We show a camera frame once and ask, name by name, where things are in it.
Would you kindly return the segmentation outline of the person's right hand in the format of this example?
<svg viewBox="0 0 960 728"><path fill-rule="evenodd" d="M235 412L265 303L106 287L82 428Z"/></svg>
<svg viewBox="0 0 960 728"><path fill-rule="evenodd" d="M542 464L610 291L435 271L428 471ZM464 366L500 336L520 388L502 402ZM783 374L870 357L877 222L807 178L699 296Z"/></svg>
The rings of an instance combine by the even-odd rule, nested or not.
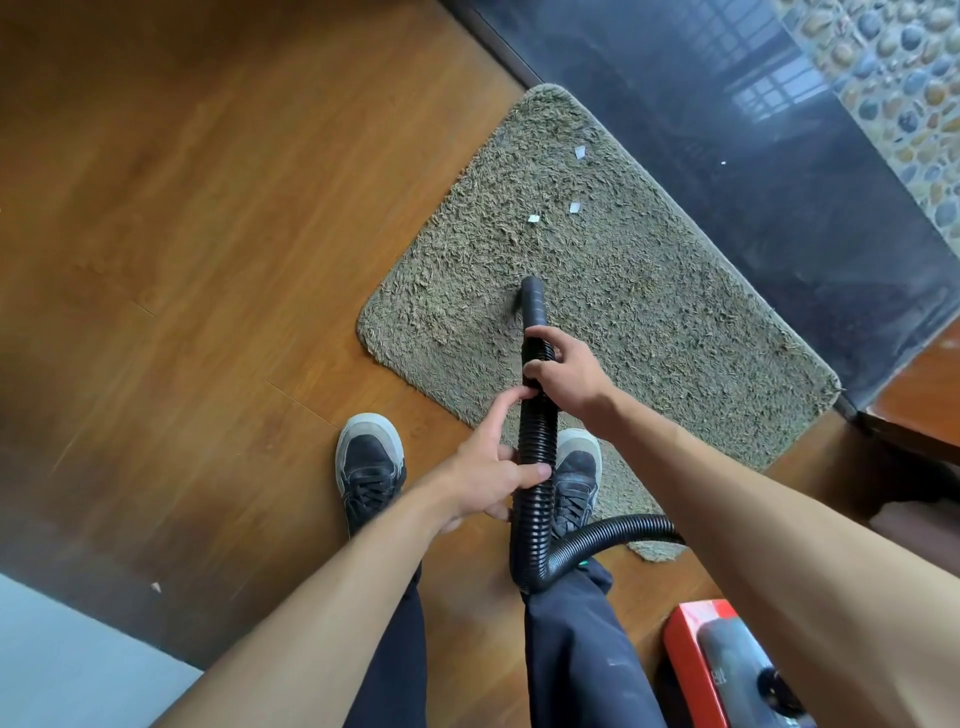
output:
<svg viewBox="0 0 960 728"><path fill-rule="evenodd" d="M543 391L562 411L582 422L594 436L608 440L610 419L618 388L607 376L589 346L563 330L549 325L531 325L525 343L535 339L548 344L561 363L558 391Z"/></svg>

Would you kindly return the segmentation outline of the person's right black grey shoe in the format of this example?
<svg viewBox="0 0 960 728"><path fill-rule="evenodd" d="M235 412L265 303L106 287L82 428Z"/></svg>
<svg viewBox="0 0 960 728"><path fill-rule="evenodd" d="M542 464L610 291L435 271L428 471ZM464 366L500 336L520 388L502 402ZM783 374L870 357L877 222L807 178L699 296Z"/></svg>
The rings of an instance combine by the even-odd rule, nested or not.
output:
<svg viewBox="0 0 960 728"><path fill-rule="evenodd" d="M590 523L602 481L602 465L599 440L589 431L566 428L558 432L553 475L555 539L563 539Z"/></svg>

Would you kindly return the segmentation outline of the white flat board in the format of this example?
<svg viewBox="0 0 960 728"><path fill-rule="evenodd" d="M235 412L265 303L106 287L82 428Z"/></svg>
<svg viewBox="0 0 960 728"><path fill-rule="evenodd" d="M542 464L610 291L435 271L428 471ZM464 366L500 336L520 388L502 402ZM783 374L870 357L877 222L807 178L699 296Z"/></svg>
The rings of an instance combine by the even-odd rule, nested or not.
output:
<svg viewBox="0 0 960 728"><path fill-rule="evenodd" d="M201 675L0 574L0 728L149 728Z"/></svg>

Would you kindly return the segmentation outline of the person's left black grey shoe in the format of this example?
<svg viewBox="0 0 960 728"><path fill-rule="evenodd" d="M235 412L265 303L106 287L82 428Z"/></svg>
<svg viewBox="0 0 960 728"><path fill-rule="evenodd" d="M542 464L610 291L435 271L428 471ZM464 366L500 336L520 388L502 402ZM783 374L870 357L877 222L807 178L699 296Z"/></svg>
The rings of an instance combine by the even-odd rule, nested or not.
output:
<svg viewBox="0 0 960 728"><path fill-rule="evenodd" d="M372 412L352 416L336 447L334 470L353 539L401 494L407 468L402 439L390 419Z"/></svg>

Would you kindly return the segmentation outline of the person's dark trouser leg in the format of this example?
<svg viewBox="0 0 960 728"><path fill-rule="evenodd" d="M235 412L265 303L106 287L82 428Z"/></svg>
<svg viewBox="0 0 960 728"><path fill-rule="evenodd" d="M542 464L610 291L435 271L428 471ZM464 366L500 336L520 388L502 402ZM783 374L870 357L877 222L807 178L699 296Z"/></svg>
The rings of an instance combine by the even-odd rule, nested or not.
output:
<svg viewBox="0 0 960 728"><path fill-rule="evenodd" d="M426 728L426 625L419 565L393 611L349 714L350 728Z"/></svg>
<svg viewBox="0 0 960 728"><path fill-rule="evenodd" d="M590 559L523 598L532 728L667 728L638 652Z"/></svg>

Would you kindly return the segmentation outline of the person's right forearm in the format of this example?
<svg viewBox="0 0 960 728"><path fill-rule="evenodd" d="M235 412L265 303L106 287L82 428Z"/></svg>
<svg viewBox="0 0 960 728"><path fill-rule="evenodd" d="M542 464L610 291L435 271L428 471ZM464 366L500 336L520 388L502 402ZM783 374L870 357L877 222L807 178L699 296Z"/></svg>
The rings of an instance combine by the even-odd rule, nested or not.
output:
<svg viewBox="0 0 960 728"><path fill-rule="evenodd" d="M820 728L960 728L960 578L612 385L578 417L653 494Z"/></svg>

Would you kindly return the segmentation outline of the person's left dark trouser leg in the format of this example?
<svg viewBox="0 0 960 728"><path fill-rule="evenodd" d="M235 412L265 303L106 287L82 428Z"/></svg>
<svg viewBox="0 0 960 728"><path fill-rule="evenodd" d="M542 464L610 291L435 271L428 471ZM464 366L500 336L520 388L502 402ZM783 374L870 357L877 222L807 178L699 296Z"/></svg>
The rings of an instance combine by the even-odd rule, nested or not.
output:
<svg viewBox="0 0 960 728"><path fill-rule="evenodd" d="M349 714L350 728L426 728L426 625L419 565L393 611Z"/></svg>

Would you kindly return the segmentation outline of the beige shaggy rug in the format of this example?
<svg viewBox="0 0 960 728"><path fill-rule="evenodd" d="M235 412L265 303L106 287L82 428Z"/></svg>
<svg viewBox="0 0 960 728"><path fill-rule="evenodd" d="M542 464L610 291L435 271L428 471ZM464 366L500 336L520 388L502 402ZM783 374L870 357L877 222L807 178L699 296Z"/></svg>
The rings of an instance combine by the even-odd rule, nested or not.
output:
<svg viewBox="0 0 960 728"><path fill-rule="evenodd" d="M520 381L528 276L544 282L548 324L585 342L615 385L753 470L841 393L834 370L654 177L548 83L475 153L367 300L358 338L474 426Z"/></svg>

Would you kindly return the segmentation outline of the red and black vacuum cleaner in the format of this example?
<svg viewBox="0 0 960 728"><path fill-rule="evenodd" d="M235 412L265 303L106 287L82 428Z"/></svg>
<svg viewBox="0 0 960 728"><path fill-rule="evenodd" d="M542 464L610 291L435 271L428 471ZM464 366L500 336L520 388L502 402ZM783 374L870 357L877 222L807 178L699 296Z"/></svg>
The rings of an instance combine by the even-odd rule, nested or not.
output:
<svg viewBox="0 0 960 728"><path fill-rule="evenodd" d="M693 728L818 728L726 599L679 604L663 642Z"/></svg>

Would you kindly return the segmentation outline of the brown wooden furniture piece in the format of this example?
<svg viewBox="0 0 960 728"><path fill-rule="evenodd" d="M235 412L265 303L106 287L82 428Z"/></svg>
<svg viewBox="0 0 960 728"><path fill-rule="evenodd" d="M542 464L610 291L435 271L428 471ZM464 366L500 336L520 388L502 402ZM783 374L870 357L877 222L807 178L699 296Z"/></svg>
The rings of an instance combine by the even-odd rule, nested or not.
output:
<svg viewBox="0 0 960 728"><path fill-rule="evenodd" d="M960 314L857 412L855 422L960 473Z"/></svg>

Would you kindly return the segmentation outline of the person's black grey shoe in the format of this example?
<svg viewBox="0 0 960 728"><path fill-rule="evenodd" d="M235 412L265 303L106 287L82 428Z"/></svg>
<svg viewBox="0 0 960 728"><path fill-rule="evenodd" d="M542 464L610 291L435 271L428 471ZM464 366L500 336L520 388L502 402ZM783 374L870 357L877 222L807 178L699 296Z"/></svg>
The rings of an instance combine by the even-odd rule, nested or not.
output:
<svg viewBox="0 0 960 728"><path fill-rule="evenodd" d="M402 439L390 419L372 412L352 416L336 447L334 470L353 539L401 494L407 468Z"/></svg>
<svg viewBox="0 0 960 728"><path fill-rule="evenodd" d="M558 432L553 475L555 539L563 539L590 523L602 481L602 465L599 440L589 431L566 428Z"/></svg>

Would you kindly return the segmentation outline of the person's left hand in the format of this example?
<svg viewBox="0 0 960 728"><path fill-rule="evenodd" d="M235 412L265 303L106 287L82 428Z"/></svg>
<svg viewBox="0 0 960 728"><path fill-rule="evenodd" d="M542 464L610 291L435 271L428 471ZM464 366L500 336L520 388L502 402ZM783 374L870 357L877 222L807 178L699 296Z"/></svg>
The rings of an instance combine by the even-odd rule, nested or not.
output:
<svg viewBox="0 0 960 728"><path fill-rule="evenodd" d="M501 435L510 410L536 394L538 390L525 385L498 394L472 434L418 482L438 503L439 532L450 532L478 513L508 519L506 500L514 492L498 491L497 462L522 464L514 450L501 443Z"/></svg>

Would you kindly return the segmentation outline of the person's right dark trouser leg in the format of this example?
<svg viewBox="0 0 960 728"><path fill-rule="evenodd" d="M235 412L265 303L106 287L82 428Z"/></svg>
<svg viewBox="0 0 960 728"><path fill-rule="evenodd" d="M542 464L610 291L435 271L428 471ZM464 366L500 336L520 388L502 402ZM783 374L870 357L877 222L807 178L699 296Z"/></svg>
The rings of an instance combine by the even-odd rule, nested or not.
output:
<svg viewBox="0 0 960 728"><path fill-rule="evenodd" d="M667 728L638 652L590 559L523 598L532 728Z"/></svg>

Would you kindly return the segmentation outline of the person's left forearm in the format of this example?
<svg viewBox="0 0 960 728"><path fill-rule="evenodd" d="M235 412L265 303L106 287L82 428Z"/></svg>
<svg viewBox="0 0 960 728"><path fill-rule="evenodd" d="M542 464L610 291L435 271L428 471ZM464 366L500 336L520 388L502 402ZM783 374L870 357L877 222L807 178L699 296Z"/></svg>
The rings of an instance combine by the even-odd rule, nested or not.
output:
<svg viewBox="0 0 960 728"><path fill-rule="evenodd" d="M338 728L434 538L454 481L417 483L208 669L151 728Z"/></svg>

